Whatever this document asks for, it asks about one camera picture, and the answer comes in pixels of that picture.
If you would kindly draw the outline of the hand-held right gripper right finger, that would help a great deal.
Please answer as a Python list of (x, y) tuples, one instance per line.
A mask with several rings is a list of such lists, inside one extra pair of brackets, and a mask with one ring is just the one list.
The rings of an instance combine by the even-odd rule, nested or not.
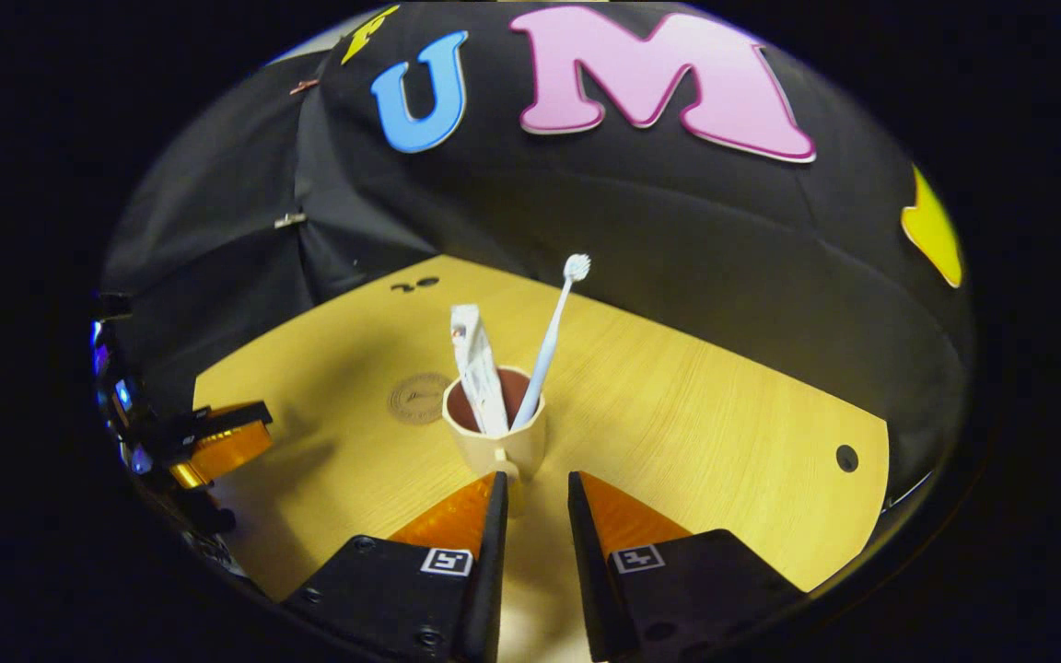
[(567, 506), (594, 662), (741, 662), (807, 596), (733, 533), (686, 531), (586, 471)]

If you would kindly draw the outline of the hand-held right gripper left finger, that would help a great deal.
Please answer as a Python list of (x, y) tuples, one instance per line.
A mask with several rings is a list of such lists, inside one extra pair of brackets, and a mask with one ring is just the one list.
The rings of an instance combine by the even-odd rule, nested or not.
[(476, 479), (466, 529), (433, 544), (353, 536), (282, 608), (338, 662), (495, 662), (509, 507), (504, 471)]

